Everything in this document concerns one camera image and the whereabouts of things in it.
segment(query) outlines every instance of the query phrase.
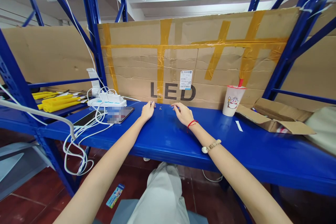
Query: gray stool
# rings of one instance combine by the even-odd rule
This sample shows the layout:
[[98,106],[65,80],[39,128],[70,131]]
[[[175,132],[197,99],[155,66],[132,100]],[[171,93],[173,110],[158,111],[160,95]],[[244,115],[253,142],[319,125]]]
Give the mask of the gray stool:
[[[116,210],[116,213],[112,218],[111,224],[126,224],[131,217],[138,201],[138,199],[121,200]],[[187,212],[190,224],[209,224],[208,220],[205,217],[191,211]]]

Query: yellow handle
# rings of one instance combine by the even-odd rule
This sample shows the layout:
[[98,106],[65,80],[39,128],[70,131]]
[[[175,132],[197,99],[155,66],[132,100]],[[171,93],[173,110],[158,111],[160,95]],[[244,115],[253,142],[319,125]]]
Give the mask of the yellow handle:
[[58,96],[58,97],[55,97],[55,98],[50,98],[50,99],[47,99],[47,100],[43,100],[42,103],[43,104],[48,104],[50,102],[54,102],[54,101],[57,101],[57,100],[68,99],[68,98],[71,98],[72,96],[73,96],[72,94],[67,94],[65,96]]
[[45,91],[45,92],[32,93],[32,95],[35,96],[35,95],[42,95],[46,93],[53,93],[53,92]]
[[71,107],[71,106],[74,106],[74,105],[77,105],[81,102],[79,101],[74,101],[74,102],[71,102],[71,103],[66,103],[66,104],[62,104],[62,105],[58,105],[58,106],[50,106],[49,104],[44,106],[43,110],[45,112],[49,112],[49,113],[52,113],[52,112],[55,112],[55,111],[58,111],[58,110],[61,110],[61,109],[65,109],[65,108],[68,108],[68,107]]
[[48,96],[50,96],[50,94],[58,94],[58,93],[48,93],[48,94],[38,94],[38,95],[35,95],[35,96],[33,96],[33,98],[35,99],[35,100],[38,100],[38,99],[42,99],[42,98],[44,98],[44,97],[48,97]]
[[70,102],[75,102],[77,100],[81,99],[80,97],[74,97],[74,98],[69,98],[69,99],[59,99],[56,101],[50,101],[48,105],[50,106],[57,106],[65,103],[70,103]]

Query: white bead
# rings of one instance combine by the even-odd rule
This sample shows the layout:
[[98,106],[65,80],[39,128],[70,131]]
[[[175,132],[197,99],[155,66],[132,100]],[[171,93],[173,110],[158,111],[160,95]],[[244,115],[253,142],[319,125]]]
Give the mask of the white bead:
[[207,154],[208,153],[208,149],[206,147],[203,147],[202,148],[202,152],[205,153],[205,154]]

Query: white pants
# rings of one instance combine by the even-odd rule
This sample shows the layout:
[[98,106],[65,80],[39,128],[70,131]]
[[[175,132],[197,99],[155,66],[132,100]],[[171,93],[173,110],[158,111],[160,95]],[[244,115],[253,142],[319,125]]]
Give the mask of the white pants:
[[190,224],[182,184],[176,165],[159,164],[148,177],[127,224]]

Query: printed label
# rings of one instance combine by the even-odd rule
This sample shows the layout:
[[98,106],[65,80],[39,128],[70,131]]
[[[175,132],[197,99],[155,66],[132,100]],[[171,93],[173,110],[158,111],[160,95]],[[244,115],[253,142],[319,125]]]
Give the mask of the printed label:
[[191,89],[191,80],[193,78],[193,71],[181,71],[180,76],[180,89],[181,90],[190,90]]
[[119,184],[117,186],[117,188],[114,190],[113,194],[111,195],[111,197],[108,199],[108,201],[106,202],[106,205],[109,208],[113,208],[115,203],[117,202],[117,200],[119,199],[120,194],[122,193],[123,189],[125,188],[125,186],[123,184]]
[[289,131],[289,130],[286,129],[285,127],[283,127],[283,126],[280,126],[280,127],[276,130],[277,133],[287,133],[288,131]]

